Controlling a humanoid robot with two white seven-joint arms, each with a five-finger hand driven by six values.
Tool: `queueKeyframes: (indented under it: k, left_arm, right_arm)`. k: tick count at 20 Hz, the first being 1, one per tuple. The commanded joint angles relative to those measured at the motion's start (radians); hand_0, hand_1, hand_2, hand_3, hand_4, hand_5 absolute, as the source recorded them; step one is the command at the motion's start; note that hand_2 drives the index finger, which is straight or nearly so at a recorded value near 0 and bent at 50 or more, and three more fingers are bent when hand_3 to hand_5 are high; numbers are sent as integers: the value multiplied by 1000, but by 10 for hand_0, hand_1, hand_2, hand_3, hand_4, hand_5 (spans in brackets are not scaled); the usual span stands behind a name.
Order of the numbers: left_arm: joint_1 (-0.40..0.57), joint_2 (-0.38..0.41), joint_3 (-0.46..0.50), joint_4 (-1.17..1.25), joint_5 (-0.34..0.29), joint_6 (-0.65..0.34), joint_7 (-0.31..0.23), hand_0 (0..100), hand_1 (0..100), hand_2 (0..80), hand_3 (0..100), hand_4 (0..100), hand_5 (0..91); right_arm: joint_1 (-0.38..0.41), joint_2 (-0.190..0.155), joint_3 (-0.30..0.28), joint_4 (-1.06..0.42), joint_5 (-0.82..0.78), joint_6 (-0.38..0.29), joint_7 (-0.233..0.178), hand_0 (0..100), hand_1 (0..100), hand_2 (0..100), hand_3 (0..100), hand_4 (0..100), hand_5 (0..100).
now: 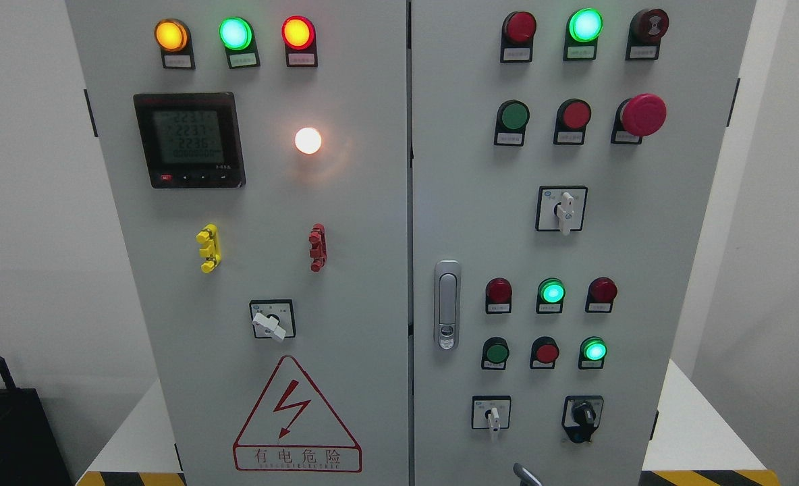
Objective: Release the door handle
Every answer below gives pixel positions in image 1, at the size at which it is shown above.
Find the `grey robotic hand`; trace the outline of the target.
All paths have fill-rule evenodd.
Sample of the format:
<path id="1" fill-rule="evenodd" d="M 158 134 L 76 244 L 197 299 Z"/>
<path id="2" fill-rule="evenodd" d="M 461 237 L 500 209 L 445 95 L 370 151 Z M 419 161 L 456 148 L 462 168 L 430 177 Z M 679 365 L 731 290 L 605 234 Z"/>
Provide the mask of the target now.
<path id="1" fill-rule="evenodd" d="M 515 462 L 512 470 L 520 480 L 520 486 L 543 486 L 541 480 L 531 470 Z"/>

